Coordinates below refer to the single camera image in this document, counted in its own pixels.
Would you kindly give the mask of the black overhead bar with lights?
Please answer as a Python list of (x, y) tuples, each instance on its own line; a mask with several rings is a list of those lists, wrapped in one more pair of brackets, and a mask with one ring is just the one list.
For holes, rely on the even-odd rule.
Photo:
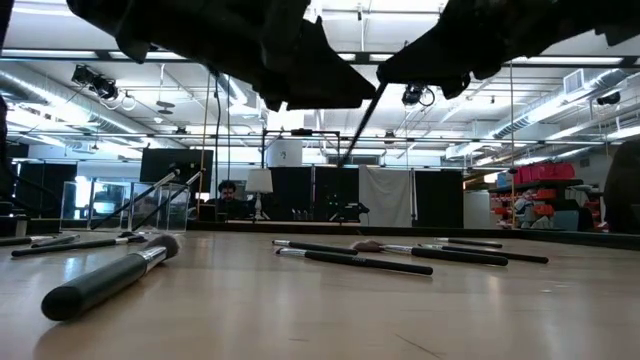
[[(339, 52), (338, 56), (354, 65), (374, 65), (385, 62), (392, 53), (372, 52)], [(59, 49), (27, 49), (9, 48), (0, 53), (5, 61), (101, 61), (130, 62), (124, 53), (115, 50), (59, 50)], [(147, 62), (156, 63), (188, 63), (189, 59), (169, 51), (151, 51), (147, 54)], [(507, 61), (505, 65), (518, 67), (589, 67), (589, 68), (640, 68), (640, 57), (636, 56), (536, 56), (519, 57)]]

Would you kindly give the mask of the black device on stand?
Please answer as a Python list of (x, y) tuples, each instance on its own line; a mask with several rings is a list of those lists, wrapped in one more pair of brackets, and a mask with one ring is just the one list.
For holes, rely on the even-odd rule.
[(332, 203), (329, 221), (338, 223), (359, 223), (361, 215), (368, 215), (370, 209), (363, 203)]

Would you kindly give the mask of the person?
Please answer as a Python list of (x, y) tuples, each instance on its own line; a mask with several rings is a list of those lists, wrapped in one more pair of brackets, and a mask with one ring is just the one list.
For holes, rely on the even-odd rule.
[(605, 182), (605, 221), (615, 233), (640, 234), (640, 140), (624, 142), (616, 151)]
[(249, 217), (248, 204), (235, 197), (236, 190), (234, 182), (222, 181), (218, 185), (219, 197), (206, 201), (207, 204), (215, 207), (214, 212), (217, 218), (241, 220)]

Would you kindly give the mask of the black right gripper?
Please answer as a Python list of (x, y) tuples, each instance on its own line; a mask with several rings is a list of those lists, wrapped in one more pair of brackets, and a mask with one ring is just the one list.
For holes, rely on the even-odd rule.
[(537, 56), (596, 27), (578, 0), (450, 0), (438, 22), (378, 66), (386, 83), (441, 83), (446, 99), (486, 79), (503, 63)]

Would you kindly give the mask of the black wall screen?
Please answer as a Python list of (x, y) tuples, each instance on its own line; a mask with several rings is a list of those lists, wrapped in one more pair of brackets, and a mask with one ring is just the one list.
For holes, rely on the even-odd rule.
[(203, 169), (204, 173), (201, 177), (191, 184), (191, 191), (208, 193), (214, 170), (213, 155), (212, 150), (144, 149), (139, 181), (155, 183), (174, 170), (178, 170), (179, 175), (172, 180), (172, 183), (185, 184)]

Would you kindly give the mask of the black partition panel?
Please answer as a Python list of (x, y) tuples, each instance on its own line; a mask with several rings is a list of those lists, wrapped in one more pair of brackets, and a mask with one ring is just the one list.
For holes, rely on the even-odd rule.
[(330, 222), (332, 203), (359, 202), (358, 170), (271, 167), (273, 193), (265, 209), (272, 220)]
[(64, 185), (73, 182), (77, 175), (76, 164), (57, 163), (21, 163), (18, 175), (51, 192), (37, 190), (36, 188), (18, 182), (15, 196), (21, 202), (43, 209), (40, 214), (30, 212), (30, 215), (40, 218), (58, 218), (61, 214), (61, 205), (64, 198)]
[(416, 227), (462, 228), (463, 186), (459, 171), (417, 171), (415, 173)]

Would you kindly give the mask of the thick black makeup brush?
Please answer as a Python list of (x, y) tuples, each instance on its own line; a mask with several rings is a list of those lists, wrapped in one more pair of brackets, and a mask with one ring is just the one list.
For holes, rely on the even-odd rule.
[(52, 321), (75, 319), (137, 282), (158, 264), (175, 257), (179, 250), (175, 236), (156, 237), (141, 250), (52, 289), (44, 296), (41, 311)]

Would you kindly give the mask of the white hanging cloth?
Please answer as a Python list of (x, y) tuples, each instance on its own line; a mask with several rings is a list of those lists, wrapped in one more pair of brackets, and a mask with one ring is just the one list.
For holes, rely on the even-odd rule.
[(411, 226), (411, 185), (409, 172), (360, 165), (359, 202), (369, 212), (361, 220), (373, 227)]

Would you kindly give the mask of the white trapezoid shade lamp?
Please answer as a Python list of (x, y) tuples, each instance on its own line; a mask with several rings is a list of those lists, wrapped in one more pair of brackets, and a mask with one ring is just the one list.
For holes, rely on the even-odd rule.
[(268, 168), (251, 169), (245, 190), (255, 197), (254, 219), (256, 221), (269, 220), (270, 217), (263, 210), (262, 197), (273, 192), (271, 170)]

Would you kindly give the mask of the bin rack with coloured bins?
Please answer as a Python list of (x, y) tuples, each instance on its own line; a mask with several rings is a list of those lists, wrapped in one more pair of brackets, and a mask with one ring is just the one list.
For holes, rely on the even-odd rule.
[(569, 163), (520, 166), (497, 175), (491, 212), (504, 229), (593, 231), (603, 226), (600, 186), (576, 175)]

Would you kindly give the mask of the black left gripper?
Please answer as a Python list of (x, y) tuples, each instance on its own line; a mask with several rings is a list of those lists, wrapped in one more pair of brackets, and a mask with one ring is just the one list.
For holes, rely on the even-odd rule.
[(374, 86), (330, 46), (305, 0), (67, 0), (136, 63), (164, 48), (248, 82), (269, 110), (358, 108)]

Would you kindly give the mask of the clear acrylic brush organizer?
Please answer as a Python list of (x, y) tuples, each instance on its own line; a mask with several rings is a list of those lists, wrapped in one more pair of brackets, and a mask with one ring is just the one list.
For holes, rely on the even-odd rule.
[[(139, 182), (107, 182), (95, 179), (87, 180), (78, 177), (74, 182), (64, 185), (64, 198), (60, 215), (60, 228), (64, 231), (81, 232), (131, 232), (128, 226), (132, 223), (132, 209), (105, 222), (95, 230), (90, 230), (92, 222), (97, 222), (123, 205), (132, 197), (142, 193), (151, 186), (150, 183)], [(132, 233), (183, 232), (180, 230), (139, 231)]]

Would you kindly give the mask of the white box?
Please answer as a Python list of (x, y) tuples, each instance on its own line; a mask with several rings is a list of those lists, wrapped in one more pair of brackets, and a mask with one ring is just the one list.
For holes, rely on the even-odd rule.
[(275, 140), (266, 148), (267, 167), (300, 167), (302, 163), (301, 140)]

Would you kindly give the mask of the black aluminium table frame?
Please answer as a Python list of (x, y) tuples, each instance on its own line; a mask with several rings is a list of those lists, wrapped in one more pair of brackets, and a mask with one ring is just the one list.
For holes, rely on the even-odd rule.
[(527, 241), (561, 243), (569, 245), (592, 246), (612, 249), (640, 251), (640, 235), (570, 232), (550, 230), (504, 230), (504, 229), (459, 229), (459, 228), (424, 228), (424, 227), (372, 227), (359, 226), (355, 223), (303, 223), (293, 222), (229, 222), (216, 223), (209, 221), (189, 221), (188, 231), (210, 232), (255, 232), (286, 233), (310, 235), (363, 235), (387, 237), (448, 237), (448, 238), (484, 238), (484, 239), (519, 239)]

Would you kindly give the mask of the black background rig frame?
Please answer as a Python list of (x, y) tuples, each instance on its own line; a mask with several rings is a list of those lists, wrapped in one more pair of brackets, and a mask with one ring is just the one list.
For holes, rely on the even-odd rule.
[(328, 142), (326, 139), (327, 135), (333, 135), (336, 138), (336, 144), (334, 148), (336, 149), (337, 154), (341, 153), (341, 133), (339, 131), (328, 131), (328, 130), (312, 130), (307, 128), (298, 128), (292, 130), (269, 130), (266, 128), (262, 129), (261, 132), (261, 167), (264, 168), (266, 166), (266, 150), (268, 145), (266, 144), (266, 137), (270, 133), (275, 133), (277, 136), (274, 138), (274, 141), (280, 140), (283, 138), (283, 134), (289, 134), (291, 136), (297, 137), (312, 137), (313, 135), (320, 135), (325, 142)]

